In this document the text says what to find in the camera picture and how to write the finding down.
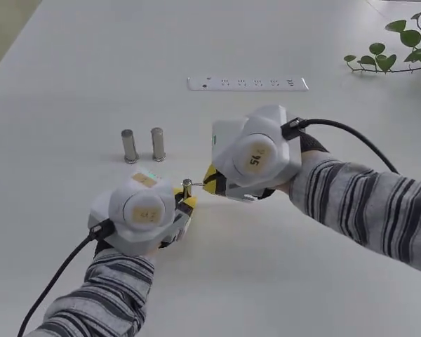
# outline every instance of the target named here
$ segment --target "white plastic housing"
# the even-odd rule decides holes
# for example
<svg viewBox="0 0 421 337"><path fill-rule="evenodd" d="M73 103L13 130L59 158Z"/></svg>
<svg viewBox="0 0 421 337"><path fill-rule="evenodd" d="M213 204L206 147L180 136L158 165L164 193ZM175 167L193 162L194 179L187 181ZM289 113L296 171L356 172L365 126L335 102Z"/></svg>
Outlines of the white plastic housing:
<svg viewBox="0 0 421 337"><path fill-rule="evenodd" d="M178 231L175 219L173 186L153 173L139 168L112 192L104 192L94 201L88 227L109 218L116 232L106 238L127 256L154 249L168 235Z"/></svg>
<svg viewBox="0 0 421 337"><path fill-rule="evenodd" d="M268 105L242 119L216 121L214 167L241 187L273 187L291 179L301 161L299 138L282 137L281 126L290 119L285 107Z"/></svg>

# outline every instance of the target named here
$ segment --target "electrical socket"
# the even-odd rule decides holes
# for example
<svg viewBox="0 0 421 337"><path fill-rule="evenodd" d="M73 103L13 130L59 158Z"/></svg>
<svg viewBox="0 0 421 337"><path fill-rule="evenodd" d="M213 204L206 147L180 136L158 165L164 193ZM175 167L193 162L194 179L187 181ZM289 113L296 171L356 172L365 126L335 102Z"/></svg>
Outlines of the electrical socket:
<svg viewBox="0 0 421 337"><path fill-rule="evenodd" d="M190 90L202 91L308 91L302 77L189 77Z"/></svg>

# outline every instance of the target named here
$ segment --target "floor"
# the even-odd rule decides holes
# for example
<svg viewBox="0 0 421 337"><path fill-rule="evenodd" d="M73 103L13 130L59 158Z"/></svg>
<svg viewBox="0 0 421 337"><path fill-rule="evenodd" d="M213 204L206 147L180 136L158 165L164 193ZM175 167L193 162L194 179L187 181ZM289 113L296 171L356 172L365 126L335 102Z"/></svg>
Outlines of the floor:
<svg viewBox="0 0 421 337"><path fill-rule="evenodd" d="M41 0L0 0L0 60Z"/></svg>

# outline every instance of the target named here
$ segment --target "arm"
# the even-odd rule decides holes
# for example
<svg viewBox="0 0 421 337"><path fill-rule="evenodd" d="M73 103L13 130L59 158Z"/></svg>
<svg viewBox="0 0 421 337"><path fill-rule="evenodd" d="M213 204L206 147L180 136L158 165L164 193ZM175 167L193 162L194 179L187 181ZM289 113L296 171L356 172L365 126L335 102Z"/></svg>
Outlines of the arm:
<svg viewBox="0 0 421 337"><path fill-rule="evenodd" d="M279 189L320 223L421 270L420 181L310 151L302 171Z"/></svg>
<svg viewBox="0 0 421 337"><path fill-rule="evenodd" d="M27 337L133 337L140 330L153 258L123 256L102 242L97 248L81 288L58 298Z"/></svg>

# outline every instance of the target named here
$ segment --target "printed number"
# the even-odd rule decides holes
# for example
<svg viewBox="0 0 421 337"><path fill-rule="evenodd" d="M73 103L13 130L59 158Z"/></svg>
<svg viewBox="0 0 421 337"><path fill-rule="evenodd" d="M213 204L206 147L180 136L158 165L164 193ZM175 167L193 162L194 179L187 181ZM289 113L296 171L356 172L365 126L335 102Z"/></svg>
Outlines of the printed number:
<svg viewBox="0 0 421 337"><path fill-rule="evenodd" d="M251 165L259 165L259 160L262 158L261 156L251 156L250 164Z"/></svg>
<svg viewBox="0 0 421 337"><path fill-rule="evenodd" d="M140 214L141 218L147 219L149 222L153 222L156 217L156 212L142 212Z"/></svg>

